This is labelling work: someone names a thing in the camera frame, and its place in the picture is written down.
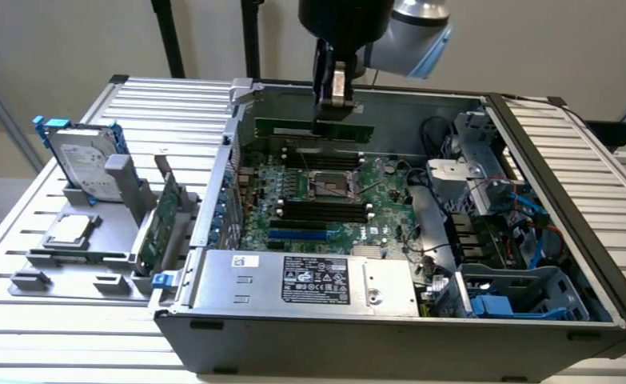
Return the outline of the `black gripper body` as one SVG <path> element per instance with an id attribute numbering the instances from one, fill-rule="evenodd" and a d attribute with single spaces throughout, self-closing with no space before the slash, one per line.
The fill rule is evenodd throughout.
<path id="1" fill-rule="evenodd" d="M 355 54 L 385 33 L 393 1 L 301 0 L 299 21 L 339 54 Z"/>

